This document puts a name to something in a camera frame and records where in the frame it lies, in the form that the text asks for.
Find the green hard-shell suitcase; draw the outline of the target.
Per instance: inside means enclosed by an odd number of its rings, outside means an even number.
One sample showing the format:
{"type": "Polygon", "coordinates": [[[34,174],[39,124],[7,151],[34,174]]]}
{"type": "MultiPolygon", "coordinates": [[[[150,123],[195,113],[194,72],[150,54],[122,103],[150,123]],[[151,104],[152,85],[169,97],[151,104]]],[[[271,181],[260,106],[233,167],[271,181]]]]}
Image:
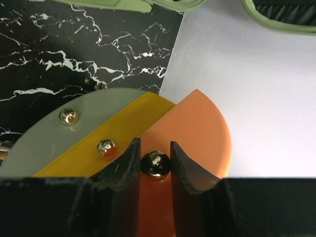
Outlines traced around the green hard-shell suitcase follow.
{"type": "MultiPolygon", "coordinates": [[[[63,0],[62,3],[113,10],[148,13],[152,5],[176,12],[192,11],[204,0],[63,0]]],[[[242,0],[247,14],[258,24],[278,32],[314,36],[316,2],[314,0],[242,0]]]]}

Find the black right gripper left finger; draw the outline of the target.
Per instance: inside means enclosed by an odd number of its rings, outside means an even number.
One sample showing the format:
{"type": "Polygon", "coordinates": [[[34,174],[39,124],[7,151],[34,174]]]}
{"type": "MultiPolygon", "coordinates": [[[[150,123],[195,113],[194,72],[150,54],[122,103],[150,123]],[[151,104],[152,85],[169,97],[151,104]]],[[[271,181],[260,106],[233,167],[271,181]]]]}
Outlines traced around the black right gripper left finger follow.
{"type": "Polygon", "coordinates": [[[141,140],[91,178],[2,178],[3,237],[135,237],[141,140]]]}

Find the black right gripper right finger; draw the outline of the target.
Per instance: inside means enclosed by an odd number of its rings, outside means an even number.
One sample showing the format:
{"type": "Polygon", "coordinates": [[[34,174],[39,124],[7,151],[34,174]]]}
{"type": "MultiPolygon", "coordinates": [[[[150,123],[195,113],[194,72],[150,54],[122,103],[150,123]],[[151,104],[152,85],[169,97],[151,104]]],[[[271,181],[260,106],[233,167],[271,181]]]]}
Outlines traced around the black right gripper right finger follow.
{"type": "Polygon", "coordinates": [[[314,178],[220,179],[170,143],[178,237],[313,237],[314,178]]]}

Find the white orange drawer cabinet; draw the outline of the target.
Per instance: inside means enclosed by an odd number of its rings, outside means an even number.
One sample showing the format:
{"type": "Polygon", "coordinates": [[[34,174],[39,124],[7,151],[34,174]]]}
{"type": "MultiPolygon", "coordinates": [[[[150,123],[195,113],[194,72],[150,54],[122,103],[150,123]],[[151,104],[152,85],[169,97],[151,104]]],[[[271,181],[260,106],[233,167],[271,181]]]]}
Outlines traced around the white orange drawer cabinet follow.
{"type": "Polygon", "coordinates": [[[170,143],[222,179],[232,145],[217,106],[194,90],[178,104],[139,89],[98,90],[59,107],[9,148],[2,178],[91,178],[141,140],[138,234],[176,237],[170,143]]]}

